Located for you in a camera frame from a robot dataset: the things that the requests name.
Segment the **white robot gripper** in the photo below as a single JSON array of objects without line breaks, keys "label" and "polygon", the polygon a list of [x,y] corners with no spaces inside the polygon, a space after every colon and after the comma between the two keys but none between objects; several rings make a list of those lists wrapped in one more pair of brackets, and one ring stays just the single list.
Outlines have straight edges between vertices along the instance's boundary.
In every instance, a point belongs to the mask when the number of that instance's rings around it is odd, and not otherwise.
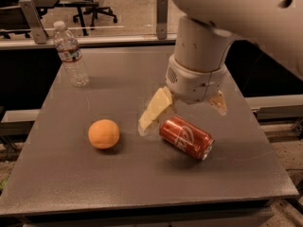
[{"label": "white robot gripper", "polygon": [[227,68],[223,65],[213,72],[195,72],[183,67],[174,56],[169,57],[166,84],[153,95],[148,107],[138,120],[138,132],[141,136],[149,133],[163,114],[173,106],[173,96],[187,104],[207,101],[220,115],[225,116],[227,106],[223,92],[223,80]]}]

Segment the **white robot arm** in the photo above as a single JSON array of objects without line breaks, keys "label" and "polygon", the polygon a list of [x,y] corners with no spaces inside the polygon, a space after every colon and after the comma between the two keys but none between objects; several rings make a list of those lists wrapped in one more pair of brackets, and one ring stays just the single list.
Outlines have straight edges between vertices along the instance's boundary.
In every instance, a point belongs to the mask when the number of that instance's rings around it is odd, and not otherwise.
[{"label": "white robot arm", "polygon": [[174,101],[209,103],[226,114],[223,80],[228,50],[238,38],[259,46],[298,78],[303,76],[303,0],[172,0],[184,15],[169,57],[166,85],[138,120],[152,131]]}]

